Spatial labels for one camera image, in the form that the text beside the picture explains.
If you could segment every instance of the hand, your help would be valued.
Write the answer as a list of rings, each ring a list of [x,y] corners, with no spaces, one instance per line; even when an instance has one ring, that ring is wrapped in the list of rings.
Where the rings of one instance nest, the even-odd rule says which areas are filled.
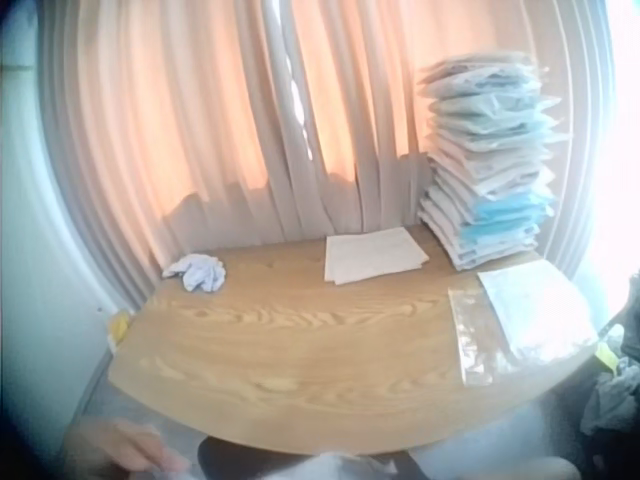
[[[83,478],[114,464],[125,472],[183,472],[189,461],[168,448],[152,427],[126,420],[84,420],[65,438],[66,467]]]

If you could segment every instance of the yellow object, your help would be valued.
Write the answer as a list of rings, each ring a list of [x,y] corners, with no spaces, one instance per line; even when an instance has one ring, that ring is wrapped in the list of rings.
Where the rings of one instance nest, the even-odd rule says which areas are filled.
[[[107,341],[109,342],[109,348],[113,353],[115,353],[116,348],[127,334],[130,323],[131,315],[129,315],[129,312],[125,310],[120,310],[109,320],[109,325],[107,325],[107,329],[109,331]]]
[[[613,373],[616,373],[618,368],[618,356],[611,351],[609,345],[604,342],[598,343],[598,349],[596,350],[596,357],[600,359],[602,363],[604,363],[607,367],[613,370]]]

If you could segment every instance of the person's leg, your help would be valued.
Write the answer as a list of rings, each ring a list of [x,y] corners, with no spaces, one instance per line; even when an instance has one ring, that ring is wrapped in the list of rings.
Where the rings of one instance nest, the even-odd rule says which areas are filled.
[[[484,475],[468,475],[460,480],[580,480],[578,469],[567,460],[545,457],[509,470]]]
[[[307,458],[244,447],[213,437],[205,438],[198,447],[198,463],[209,480],[251,480]]]

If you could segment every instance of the finger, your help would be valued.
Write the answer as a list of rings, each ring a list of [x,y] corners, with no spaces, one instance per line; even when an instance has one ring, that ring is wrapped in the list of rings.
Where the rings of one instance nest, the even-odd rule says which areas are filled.
[[[132,443],[124,443],[107,452],[111,460],[129,472],[144,472],[153,463]]]
[[[158,468],[170,472],[183,472],[191,463],[175,450],[168,448],[162,436],[153,428],[141,428],[131,436],[136,447]]]
[[[162,469],[166,472],[186,472],[191,462],[171,448],[165,449]]]

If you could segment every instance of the stack of plastic bags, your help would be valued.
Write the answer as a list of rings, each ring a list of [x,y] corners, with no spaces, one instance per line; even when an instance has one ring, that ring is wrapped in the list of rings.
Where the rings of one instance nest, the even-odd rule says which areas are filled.
[[[539,70],[518,52],[466,55],[424,72],[434,182],[420,218],[458,270],[536,248],[539,224],[553,215],[545,144],[566,139],[544,110]]]

